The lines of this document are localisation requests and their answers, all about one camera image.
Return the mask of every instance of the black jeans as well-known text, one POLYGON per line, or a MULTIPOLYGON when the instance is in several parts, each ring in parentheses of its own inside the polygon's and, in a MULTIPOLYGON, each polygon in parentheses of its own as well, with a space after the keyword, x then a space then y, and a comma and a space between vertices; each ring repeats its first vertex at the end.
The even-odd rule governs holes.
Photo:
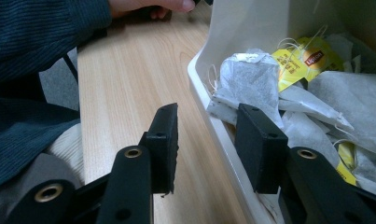
POLYGON ((31 74, 1 83, 0 98, 20 98, 46 102, 39 74, 31 74))

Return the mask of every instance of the red label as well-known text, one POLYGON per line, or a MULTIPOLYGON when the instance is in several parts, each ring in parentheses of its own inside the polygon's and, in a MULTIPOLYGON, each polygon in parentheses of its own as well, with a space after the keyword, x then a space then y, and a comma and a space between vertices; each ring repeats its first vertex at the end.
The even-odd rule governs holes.
POLYGON ((324 53, 321 50, 319 50, 316 53, 310 55, 310 57, 306 61, 304 61, 304 63, 306 63, 307 66, 310 66, 315 63, 318 63, 319 60, 322 59, 322 57, 324 57, 324 53))

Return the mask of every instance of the brass grommet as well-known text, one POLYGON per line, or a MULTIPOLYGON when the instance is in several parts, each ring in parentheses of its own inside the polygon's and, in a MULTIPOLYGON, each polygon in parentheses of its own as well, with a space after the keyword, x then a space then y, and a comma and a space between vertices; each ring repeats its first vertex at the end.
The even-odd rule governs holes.
POLYGON ((35 200, 38 203, 47 203, 62 194, 63 185, 61 184, 50 184, 42 188, 36 195, 35 200))
POLYGON ((298 150, 298 154, 304 159, 308 159, 308 160, 316 159, 316 154, 307 149, 298 150))
POLYGON ((127 157, 127 158, 137 158, 139 156, 141 156, 142 154, 142 150, 139 149, 139 148, 132 148, 132 149, 129 149, 127 150, 126 152, 124 152, 124 156, 127 157))

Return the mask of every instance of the sleeve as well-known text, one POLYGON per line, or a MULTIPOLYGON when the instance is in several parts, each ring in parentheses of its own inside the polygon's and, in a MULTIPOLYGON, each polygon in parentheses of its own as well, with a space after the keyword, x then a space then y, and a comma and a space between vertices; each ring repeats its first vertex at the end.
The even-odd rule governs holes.
POLYGON ((106 0, 0 0, 0 83, 50 68, 111 21, 106 0))

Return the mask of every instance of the dark sweater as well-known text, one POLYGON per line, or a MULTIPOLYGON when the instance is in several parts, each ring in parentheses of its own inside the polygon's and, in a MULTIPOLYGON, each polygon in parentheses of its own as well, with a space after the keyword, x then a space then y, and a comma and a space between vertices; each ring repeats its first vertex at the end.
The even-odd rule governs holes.
MULTIPOLYGON (((106 0, 0 0, 0 84, 48 69, 110 22, 106 0)), ((0 99, 0 185, 78 118, 56 105, 0 99)))

